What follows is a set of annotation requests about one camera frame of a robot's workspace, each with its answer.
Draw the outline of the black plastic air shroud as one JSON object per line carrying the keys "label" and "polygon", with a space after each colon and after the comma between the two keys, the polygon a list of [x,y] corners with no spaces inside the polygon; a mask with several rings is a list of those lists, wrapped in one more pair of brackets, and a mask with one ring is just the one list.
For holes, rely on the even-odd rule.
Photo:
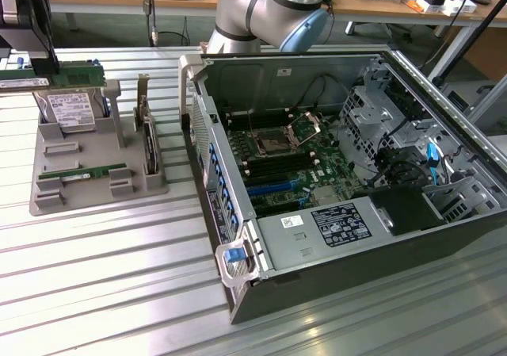
{"label": "black plastic air shroud", "polygon": [[369,197],[391,222],[393,235],[424,231],[447,223],[426,197],[421,186],[381,186],[356,191],[352,198]]}

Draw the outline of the grey power supply unit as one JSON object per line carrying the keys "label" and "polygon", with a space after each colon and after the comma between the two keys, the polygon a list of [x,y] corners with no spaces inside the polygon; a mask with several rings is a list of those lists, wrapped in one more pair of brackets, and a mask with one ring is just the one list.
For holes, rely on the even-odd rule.
{"label": "grey power supply unit", "polygon": [[264,217],[258,226],[277,271],[342,258],[393,239],[368,197]]}

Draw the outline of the grey plastic parts rack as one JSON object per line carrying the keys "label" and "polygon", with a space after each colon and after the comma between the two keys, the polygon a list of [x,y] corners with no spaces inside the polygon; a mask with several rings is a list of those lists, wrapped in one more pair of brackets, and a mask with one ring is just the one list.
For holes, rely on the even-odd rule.
{"label": "grey plastic parts rack", "polygon": [[[31,215],[84,209],[167,192],[159,143],[159,171],[147,174],[142,133],[135,130],[134,112],[125,117],[120,115],[119,82],[106,81],[102,93],[107,98],[109,116],[97,119],[94,131],[65,134],[58,124],[44,123],[39,113],[29,201]],[[104,178],[39,179],[44,173],[117,163],[127,166],[109,171],[109,176]]]}

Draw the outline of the green motherboard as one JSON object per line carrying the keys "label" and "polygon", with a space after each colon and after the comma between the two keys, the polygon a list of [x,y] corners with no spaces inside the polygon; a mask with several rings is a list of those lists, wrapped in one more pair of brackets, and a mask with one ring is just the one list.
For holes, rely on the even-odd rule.
{"label": "green motherboard", "polygon": [[[275,126],[269,122],[254,122],[253,132],[259,130],[270,130],[281,128],[287,134],[286,127],[297,117],[305,112],[286,109],[289,122],[283,125]],[[244,186],[263,186],[276,182],[286,182],[298,180],[297,187],[292,191],[271,193],[262,196],[250,197],[253,209],[257,205],[272,205],[283,203],[285,201],[299,200],[301,209],[309,209],[316,205],[312,196],[312,191],[320,186],[332,186],[340,201],[348,200],[357,190],[362,189],[363,183],[354,172],[355,165],[347,160],[339,148],[339,142],[330,131],[327,122],[320,113],[313,113],[320,121],[321,132],[314,138],[296,147],[292,144],[293,152],[309,152],[314,158],[314,167],[307,170],[300,170],[283,174],[271,174],[267,176],[249,177],[243,169],[242,161],[251,158],[263,157],[257,153],[253,137],[250,136],[249,122],[224,122],[225,132],[238,166]]]}

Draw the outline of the grey aluminium frame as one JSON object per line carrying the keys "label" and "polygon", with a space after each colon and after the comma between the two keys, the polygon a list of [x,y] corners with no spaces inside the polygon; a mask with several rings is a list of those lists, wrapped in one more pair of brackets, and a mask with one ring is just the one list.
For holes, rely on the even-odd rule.
{"label": "grey aluminium frame", "polygon": [[488,136],[507,134],[507,73],[473,106],[468,120]]}

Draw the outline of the white flat box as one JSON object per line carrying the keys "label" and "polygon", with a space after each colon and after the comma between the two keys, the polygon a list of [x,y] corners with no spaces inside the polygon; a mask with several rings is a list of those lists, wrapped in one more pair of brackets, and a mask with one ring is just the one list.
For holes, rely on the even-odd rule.
{"label": "white flat box", "polygon": [[470,0],[415,0],[422,13],[443,13],[450,17],[460,13],[474,13],[477,5]]}

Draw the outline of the large brown cardboard box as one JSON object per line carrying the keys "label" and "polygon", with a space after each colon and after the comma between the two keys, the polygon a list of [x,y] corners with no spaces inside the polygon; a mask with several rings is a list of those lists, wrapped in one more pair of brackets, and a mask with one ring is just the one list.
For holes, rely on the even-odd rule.
{"label": "large brown cardboard box", "polygon": [[448,76],[453,80],[485,78],[499,82],[507,74],[507,28],[488,28]]}

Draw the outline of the black tripod pole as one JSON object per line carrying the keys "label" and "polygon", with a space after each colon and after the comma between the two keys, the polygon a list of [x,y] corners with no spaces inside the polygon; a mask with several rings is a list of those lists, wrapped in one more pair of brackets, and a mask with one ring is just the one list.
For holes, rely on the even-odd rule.
{"label": "black tripod pole", "polygon": [[507,0],[498,0],[481,22],[472,21],[468,26],[463,27],[429,73],[429,81],[435,86],[441,86],[458,62],[492,23],[502,23],[504,27],[507,27],[506,5]]}

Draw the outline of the green RAM stick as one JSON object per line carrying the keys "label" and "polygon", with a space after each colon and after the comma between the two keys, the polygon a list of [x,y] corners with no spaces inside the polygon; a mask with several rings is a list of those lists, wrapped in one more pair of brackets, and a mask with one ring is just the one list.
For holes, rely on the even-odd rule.
{"label": "green RAM stick", "polygon": [[76,180],[104,178],[109,176],[109,171],[122,169],[125,168],[126,166],[127,165],[125,163],[117,163],[100,167],[88,167],[73,170],[55,171],[41,174],[39,176],[39,179],[47,180],[50,178],[61,178],[63,181],[76,181]]}
{"label": "green RAM stick", "polygon": [[32,92],[100,88],[105,86],[103,67],[94,63],[61,63],[58,74],[36,75],[32,68],[0,71],[0,92]]}

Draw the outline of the hard disk in blue caddy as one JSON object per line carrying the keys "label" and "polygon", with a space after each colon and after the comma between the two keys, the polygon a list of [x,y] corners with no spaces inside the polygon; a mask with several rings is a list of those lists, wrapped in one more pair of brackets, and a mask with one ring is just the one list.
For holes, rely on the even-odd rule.
{"label": "hard disk in blue caddy", "polygon": [[[94,63],[96,59],[61,63]],[[103,87],[65,90],[36,90],[33,95],[44,123],[56,123],[65,134],[94,131],[99,118],[109,116]]]}

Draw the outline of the black expansion slot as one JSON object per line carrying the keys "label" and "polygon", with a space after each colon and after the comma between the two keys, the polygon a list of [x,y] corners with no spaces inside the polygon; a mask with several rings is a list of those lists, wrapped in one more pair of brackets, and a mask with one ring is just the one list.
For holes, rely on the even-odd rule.
{"label": "black expansion slot", "polygon": [[281,213],[298,211],[300,208],[299,200],[285,201],[272,205],[257,205],[254,207],[257,217],[275,216]]}

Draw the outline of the cluttered wooden desk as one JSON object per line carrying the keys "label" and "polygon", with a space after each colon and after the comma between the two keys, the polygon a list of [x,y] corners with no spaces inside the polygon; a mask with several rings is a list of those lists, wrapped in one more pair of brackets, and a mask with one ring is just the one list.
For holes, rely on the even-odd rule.
{"label": "cluttered wooden desk", "polygon": [[450,41],[445,52],[441,53],[438,62],[429,74],[430,78],[435,78],[449,68],[461,48],[472,38],[473,32],[486,20],[499,2],[500,0],[491,0],[489,5],[478,6],[473,13],[460,13],[453,20],[442,13],[419,13],[409,7],[406,0],[400,3],[384,0],[333,0],[334,15],[330,18],[329,27],[326,28],[324,34],[328,35],[342,28],[347,35],[351,35],[355,26],[360,23],[459,27],[460,31]]}

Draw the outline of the open grey PC case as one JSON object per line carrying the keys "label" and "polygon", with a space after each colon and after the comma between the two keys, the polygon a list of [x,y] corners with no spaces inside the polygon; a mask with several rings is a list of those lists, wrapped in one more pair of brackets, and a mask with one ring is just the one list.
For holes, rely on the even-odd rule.
{"label": "open grey PC case", "polygon": [[[501,153],[401,52],[367,45],[302,54],[191,54],[179,60],[181,126],[231,322],[241,323],[455,254],[507,226],[507,155]],[[388,97],[409,119],[374,170],[355,165],[363,189],[439,186],[475,177],[501,210],[393,235],[388,243],[301,269],[277,271],[234,159],[226,113],[320,113],[337,138],[340,112],[368,68],[394,76]],[[246,258],[227,263],[224,251]]]}

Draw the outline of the grey disk bay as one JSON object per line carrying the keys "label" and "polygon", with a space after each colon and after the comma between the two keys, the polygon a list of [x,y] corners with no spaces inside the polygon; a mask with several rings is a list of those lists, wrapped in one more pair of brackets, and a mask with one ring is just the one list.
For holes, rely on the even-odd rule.
{"label": "grey disk bay", "polygon": [[423,191],[449,223],[501,210],[500,201],[475,177],[462,178]]}

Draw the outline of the blue expansion slot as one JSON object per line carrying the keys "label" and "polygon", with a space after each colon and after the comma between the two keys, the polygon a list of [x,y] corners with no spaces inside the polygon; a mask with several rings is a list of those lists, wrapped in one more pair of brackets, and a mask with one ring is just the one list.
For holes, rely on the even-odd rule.
{"label": "blue expansion slot", "polygon": [[276,182],[263,186],[251,186],[247,187],[246,191],[250,197],[262,196],[271,193],[279,193],[294,190],[299,181],[298,180],[290,180],[286,182]]}

